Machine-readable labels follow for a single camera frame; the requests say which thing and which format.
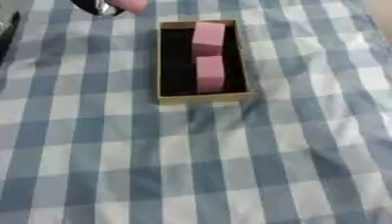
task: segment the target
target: cardboard box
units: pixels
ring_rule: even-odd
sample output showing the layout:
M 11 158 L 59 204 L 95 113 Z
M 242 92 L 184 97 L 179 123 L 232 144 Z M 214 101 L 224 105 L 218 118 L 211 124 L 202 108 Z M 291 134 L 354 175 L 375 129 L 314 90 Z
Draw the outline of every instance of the cardboard box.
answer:
M 194 22 L 163 22 L 157 33 L 157 98 L 160 104 L 236 102 L 251 95 L 241 56 L 235 20 L 207 22 L 226 25 L 222 56 L 225 84 L 222 92 L 198 94 L 196 67 L 192 60 Z

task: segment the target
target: gingham tablecloth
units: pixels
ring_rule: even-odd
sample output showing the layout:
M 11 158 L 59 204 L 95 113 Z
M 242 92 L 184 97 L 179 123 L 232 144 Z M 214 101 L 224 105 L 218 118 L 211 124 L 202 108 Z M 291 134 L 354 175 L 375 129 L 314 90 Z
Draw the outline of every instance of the gingham tablecloth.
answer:
M 1 224 L 392 223 L 390 51 L 361 1 L 22 5 L 0 92 Z M 157 21 L 235 18 L 255 94 L 159 107 Z

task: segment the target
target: blue checkered fabric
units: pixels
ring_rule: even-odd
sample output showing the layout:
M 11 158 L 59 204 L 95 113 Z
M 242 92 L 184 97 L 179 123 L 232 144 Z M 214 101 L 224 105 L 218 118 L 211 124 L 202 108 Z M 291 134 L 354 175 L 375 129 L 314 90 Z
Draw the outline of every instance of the blue checkered fabric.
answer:
M 360 0 L 31 0 L 0 72 L 2 224 L 392 223 L 386 42 Z M 158 21 L 237 19 L 255 93 L 158 106 Z

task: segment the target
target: dark object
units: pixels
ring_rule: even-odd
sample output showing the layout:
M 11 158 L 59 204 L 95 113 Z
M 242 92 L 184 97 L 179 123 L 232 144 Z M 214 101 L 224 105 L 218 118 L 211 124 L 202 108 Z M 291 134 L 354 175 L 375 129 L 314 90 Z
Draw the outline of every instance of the dark object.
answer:
M 98 13 L 98 10 L 95 7 L 95 0 L 71 0 L 75 5 L 77 5 L 79 8 L 83 9 L 84 11 L 93 14 L 95 16 L 99 16 L 100 14 Z M 116 8 L 117 13 L 115 16 L 121 14 L 124 12 L 124 10 Z
M 192 62 L 193 29 L 161 30 L 161 95 L 199 95 L 196 66 Z M 225 83 L 222 93 L 247 92 L 238 39 L 233 26 L 226 27 L 223 44 Z
M 7 30 L 0 34 L 0 66 L 3 64 L 5 54 L 10 47 L 12 39 L 15 35 L 15 31 L 18 28 L 19 20 L 20 15 L 17 12 L 13 15 L 12 20 L 10 21 L 10 27 L 8 27 Z

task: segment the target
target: checkered cloth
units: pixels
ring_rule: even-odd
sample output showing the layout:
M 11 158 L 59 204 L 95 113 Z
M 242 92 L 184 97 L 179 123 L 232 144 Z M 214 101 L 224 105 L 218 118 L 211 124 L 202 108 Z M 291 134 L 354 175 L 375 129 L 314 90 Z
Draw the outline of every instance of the checkered cloth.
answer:
M 26 1 L 0 73 L 0 223 L 392 223 L 391 55 L 361 1 Z M 157 21 L 235 18 L 255 94 L 159 107 Z

